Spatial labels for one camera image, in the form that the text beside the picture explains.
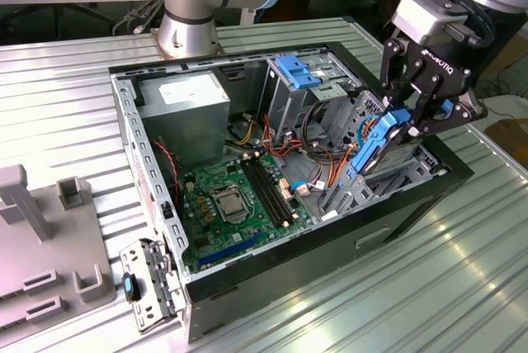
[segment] metal bracket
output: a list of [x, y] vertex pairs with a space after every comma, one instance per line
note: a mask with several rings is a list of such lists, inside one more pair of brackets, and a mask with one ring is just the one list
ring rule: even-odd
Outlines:
[[120, 258], [127, 277], [137, 280], [140, 298], [132, 302], [132, 307], [139, 332], [148, 332], [178, 317], [186, 300], [177, 273], [171, 270], [165, 245], [142, 239], [122, 250]]

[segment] connector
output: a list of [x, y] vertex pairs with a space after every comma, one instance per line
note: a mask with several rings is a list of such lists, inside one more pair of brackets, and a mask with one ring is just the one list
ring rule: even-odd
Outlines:
[[308, 188], [308, 184], [301, 184], [300, 186], [295, 188], [295, 192], [297, 192], [299, 196], [310, 195], [310, 189]]
[[249, 123], [251, 123], [253, 121], [253, 117], [251, 115], [249, 115], [247, 112], [243, 112], [242, 113], [242, 117]]
[[279, 180], [279, 186], [282, 190], [285, 190], [290, 186], [290, 184], [288, 183], [288, 180], [286, 180], [285, 178], [281, 178]]
[[145, 31], [145, 26], [143, 25], [139, 25], [137, 26], [135, 29], [134, 29], [134, 34], [137, 35], [137, 34], [141, 34]]

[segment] red wire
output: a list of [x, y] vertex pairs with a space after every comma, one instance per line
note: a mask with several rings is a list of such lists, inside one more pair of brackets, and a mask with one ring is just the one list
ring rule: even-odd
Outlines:
[[165, 147], [163, 147], [157, 141], [154, 141], [154, 144], [156, 144], [159, 147], [159, 149], [161, 149], [165, 153], [165, 155], [167, 155], [167, 158], [169, 162], [171, 163], [172, 174], [174, 175], [174, 183], [176, 184], [176, 198], [174, 198], [174, 200], [176, 201], [174, 205], [176, 205], [178, 203], [178, 194], [180, 193], [180, 188], [178, 187], [178, 172], [176, 170], [176, 165], [174, 164], [174, 161], [172, 160], [171, 154], [167, 151]]

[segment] blue cable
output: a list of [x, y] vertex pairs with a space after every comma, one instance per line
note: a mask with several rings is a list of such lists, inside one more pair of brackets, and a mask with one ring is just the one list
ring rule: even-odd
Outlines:
[[292, 190], [295, 190], [295, 188], [297, 188], [298, 186], [302, 186], [303, 184], [308, 184], [308, 182], [307, 182], [307, 181], [299, 180], [299, 181], [294, 182], [294, 183], [290, 186], [290, 188], [291, 188]]

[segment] ram slot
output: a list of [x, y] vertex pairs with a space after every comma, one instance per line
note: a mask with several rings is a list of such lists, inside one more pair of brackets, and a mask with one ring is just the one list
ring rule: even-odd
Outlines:
[[271, 183], [270, 177], [258, 159], [253, 158], [248, 161], [243, 161], [241, 167], [257, 194], [258, 199], [262, 202], [264, 209], [266, 209], [266, 212], [270, 216], [273, 225], [279, 228], [284, 222], [291, 222], [293, 216], [288, 206], [286, 206], [281, 195]]

